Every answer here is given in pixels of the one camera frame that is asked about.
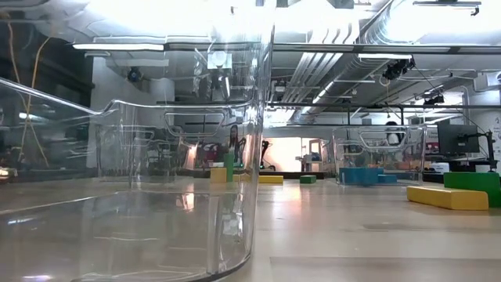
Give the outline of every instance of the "fluorescent light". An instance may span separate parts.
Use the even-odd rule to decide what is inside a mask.
[[[432,125],[434,124],[435,122],[439,122],[439,121],[445,121],[445,120],[448,120],[448,119],[451,119],[451,118],[457,118],[457,117],[460,117],[458,114],[456,115],[452,115],[452,116],[448,116],[448,117],[442,117],[442,118],[437,118],[437,119],[434,119],[433,121],[425,121],[424,124],[425,125]]]
[[[26,119],[27,118],[26,113],[19,113],[19,118],[20,119]],[[45,119],[43,117],[39,117],[39,116],[36,116],[34,114],[30,114],[30,119],[33,120],[33,121],[46,121],[47,120],[47,119]]]
[[[100,51],[164,51],[164,46],[159,44],[73,44],[73,48],[78,50],[100,50]]]
[[[359,54],[360,59],[389,59],[389,60],[410,60],[412,55],[398,54]]]
[[[319,102],[319,101],[320,101],[320,99],[322,99],[322,97],[317,96],[316,98],[314,98],[313,103],[317,103],[317,102]]]

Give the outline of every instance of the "security camera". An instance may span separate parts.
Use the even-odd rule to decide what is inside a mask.
[[[127,73],[127,80],[130,82],[139,82],[142,80],[142,73],[138,67],[131,67],[131,70]]]

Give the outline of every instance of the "floor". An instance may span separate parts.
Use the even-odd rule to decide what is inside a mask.
[[[252,223],[242,212],[249,208],[241,201],[249,197],[245,185],[208,186],[206,179],[179,178],[137,186],[140,193],[133,197],[119,181],[2,186],[0,280],[203,276],[214,226],[207,214],[218,207],[222,247],[211,255],[231,268],[251,243],[242,240]],[[260,186],[253,255],[224,281],[490,282],[500,277],[501,210],[414,204],[400,186],[286,180]]]
[[[501,211],[410,203],[400,187],[262,186],[253,256],[225,281],[499,281]]]

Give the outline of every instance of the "teal foam block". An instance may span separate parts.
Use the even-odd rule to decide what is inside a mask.
[[[339,168],[341,183],[371,186],[378,184],[380,168]]]
[[[378,175],[377,182],[386,183],[386,184],[397,183],[397,176],[396,175]]]

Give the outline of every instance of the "clear plastic bin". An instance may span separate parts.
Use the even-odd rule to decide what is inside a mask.
[[[0,280],[217,280],[246,262],[272,44],[255,2],[0,5]],[[85,103],[68,53],[91,64]]]
[[[337,182],[342,185],[419,185],[426,126],[353,126],[333,130]]]

